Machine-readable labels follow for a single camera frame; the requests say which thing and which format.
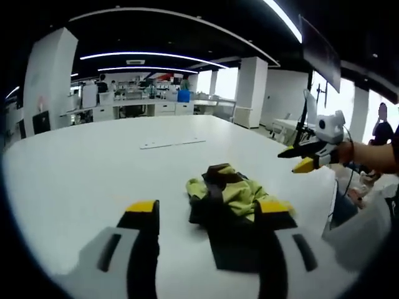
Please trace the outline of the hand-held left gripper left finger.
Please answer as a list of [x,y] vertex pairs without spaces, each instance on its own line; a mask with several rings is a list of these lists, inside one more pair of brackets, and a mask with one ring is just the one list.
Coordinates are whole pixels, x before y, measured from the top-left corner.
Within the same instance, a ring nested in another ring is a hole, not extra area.
[[156,298],[159,233],[159,201],[132,204],[80,251],[60,286],[72,298]]

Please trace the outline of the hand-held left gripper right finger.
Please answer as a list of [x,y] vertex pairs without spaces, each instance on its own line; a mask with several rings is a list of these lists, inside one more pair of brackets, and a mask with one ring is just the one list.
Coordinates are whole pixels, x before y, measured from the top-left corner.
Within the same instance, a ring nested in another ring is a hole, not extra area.
[[279,201],[256,201],[260,298],[339,298],[356,279],[321,236],[299,227]]

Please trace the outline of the person's right hand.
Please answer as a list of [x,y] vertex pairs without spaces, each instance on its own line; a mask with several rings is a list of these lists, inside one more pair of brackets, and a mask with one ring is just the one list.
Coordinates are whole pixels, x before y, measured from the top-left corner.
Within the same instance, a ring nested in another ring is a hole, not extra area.
[[347,164],[353,160],[353,142],[343,141],[336,147],[340,164]]

